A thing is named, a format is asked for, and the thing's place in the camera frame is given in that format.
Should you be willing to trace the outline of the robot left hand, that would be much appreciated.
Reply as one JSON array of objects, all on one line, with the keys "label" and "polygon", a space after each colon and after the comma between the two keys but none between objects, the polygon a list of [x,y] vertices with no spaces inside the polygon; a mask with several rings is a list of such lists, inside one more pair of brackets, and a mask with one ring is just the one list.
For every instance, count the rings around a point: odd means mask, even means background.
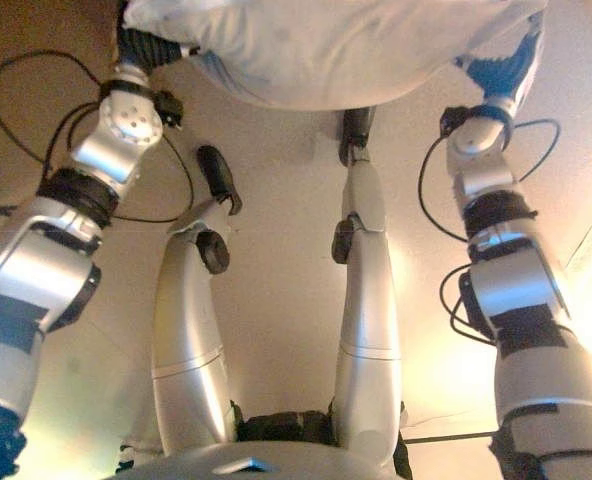
[{"label": "robot left hand", "polygon": [[198,55],[201,47],[193,43],[178,43],[131,28],[116,31],[116,62],[135,67],[150,75],[153,70]]}]

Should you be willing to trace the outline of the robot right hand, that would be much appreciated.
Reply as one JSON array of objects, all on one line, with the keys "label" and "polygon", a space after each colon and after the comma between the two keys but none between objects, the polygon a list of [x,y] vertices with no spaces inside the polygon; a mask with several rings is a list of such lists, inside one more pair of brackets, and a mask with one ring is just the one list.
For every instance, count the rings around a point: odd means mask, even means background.
[{"label": "robot right hand", "polygon": [[529,28],[515,52],[508,57],[479,58],[470,54],[453,63],[479,86],[485,99],[506,99],[517,111],[531,89],[543,51],[543,15],[528,18]]}]

